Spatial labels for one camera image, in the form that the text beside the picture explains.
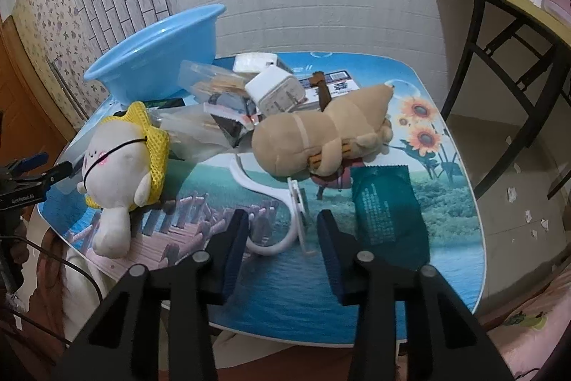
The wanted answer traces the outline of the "white plush with yellow hood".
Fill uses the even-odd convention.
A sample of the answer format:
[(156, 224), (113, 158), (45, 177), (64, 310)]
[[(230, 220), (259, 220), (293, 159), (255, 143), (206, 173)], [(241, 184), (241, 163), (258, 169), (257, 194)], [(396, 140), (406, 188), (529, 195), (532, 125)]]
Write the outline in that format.
[(101, 120), (87, 146), (77, 191), (101, 210), (92, 249), (118, 259), (130, 250), (130, 213), (157, 203), (166, 180), (170, 136), (153, 125), (143, 102)]

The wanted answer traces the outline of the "dark green snack packet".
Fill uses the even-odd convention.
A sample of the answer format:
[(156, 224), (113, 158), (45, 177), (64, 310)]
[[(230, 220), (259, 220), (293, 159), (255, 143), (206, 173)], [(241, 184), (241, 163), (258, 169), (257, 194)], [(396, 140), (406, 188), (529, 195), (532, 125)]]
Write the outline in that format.
[(416, 271), (428, 264), (428, 228), (408, 167), (358, 166), (350, 176), (360, 246), (392, 266)]

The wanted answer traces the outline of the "clear toothpick box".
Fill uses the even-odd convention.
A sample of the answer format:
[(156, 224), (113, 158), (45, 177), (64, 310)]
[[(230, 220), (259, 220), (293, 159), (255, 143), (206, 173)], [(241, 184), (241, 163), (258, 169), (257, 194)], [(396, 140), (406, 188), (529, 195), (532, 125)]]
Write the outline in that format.
[(173, 157), (190, 164), (236, 148), (242, 137), (241, 127), (234, 120), (212, 116), (201, 105), (158, 109), (154, 118), (170, 136)]

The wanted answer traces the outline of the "white power adapter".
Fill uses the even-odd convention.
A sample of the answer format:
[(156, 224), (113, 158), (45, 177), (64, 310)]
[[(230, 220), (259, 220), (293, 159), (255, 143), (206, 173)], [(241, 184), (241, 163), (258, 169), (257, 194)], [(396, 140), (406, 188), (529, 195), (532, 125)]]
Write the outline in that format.
[(264, 116), (291, 112), (307, 101), (306, 91), (296, 77), (275, 65), (259, 72), (245, 90)]

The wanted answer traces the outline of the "tan plush bear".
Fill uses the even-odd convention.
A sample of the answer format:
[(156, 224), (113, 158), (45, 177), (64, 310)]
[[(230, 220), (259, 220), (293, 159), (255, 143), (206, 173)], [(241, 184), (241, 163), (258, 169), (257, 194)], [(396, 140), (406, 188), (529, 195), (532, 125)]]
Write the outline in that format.
[(254, 157), (274, 177), (305, 171), (328, 177), (345, 160), (386, 154), (393, 138), (388, 118), (393, 96), (393, 86), (378, 84), (337, 97), (323, 111), (269, 116), (253, 132)]

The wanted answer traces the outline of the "clear floss pick box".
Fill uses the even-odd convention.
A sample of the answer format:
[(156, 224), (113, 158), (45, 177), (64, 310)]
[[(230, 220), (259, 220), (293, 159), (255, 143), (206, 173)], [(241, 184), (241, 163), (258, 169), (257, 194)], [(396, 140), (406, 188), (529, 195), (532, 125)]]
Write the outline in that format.
[[(354, 90), (358, 90), (360, 86), (353, 79), (347, 70), (329, 71), (324, 74), (329, 93), (332, 99), (348, 94)], [(299, 82), (306, 90), (306, 98), (308, 104), (318, 103), (318, 90), (310, 84), (310, 78), (305, 77), (299, 79)]]

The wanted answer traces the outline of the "clear bag of sticks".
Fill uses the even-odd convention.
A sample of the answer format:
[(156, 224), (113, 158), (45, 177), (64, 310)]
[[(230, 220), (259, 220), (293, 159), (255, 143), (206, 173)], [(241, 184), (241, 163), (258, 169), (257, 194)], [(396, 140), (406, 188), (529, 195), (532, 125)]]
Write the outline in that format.
[(212, 64), (184, 60), (179, 67), (177, 85), (198, 99), (208, 100), (215, 94), (230, 93), (249, 97), (246, 78)]

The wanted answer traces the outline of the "brown wooden door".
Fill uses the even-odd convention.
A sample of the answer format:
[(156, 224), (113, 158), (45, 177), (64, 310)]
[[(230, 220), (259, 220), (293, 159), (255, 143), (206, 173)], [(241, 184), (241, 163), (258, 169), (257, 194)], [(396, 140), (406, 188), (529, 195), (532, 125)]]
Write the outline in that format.
[(56, 163), (76, 131), (56, 105), (26, 53), (15, 21), (1, 23), (1, 164), (46, 153)]

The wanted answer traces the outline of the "blue plastic basin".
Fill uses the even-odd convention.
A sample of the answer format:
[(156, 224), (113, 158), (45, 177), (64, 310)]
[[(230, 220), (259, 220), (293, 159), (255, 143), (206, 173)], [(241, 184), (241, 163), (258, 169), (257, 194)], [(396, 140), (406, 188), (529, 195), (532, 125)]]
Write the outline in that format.
[(171, 97), (182, 91), (178, 75), (183, 62), (214, 62), (216, 21), (225, 11), (225, 5), (211, 4), (153, 23), (113, 46), (84, 79), (101, 82), (121, 104)]

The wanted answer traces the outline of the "wooden side desk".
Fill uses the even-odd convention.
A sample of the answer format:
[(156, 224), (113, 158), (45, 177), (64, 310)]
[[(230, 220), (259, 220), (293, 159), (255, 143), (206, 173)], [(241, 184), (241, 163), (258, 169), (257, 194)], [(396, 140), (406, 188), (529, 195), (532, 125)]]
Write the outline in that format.
[(474, 183), (481, 198), (570, 101), (570, 30), (529, 0), (436, 0), (453, 74), (440, 114), (471, 114), (518, 131)]

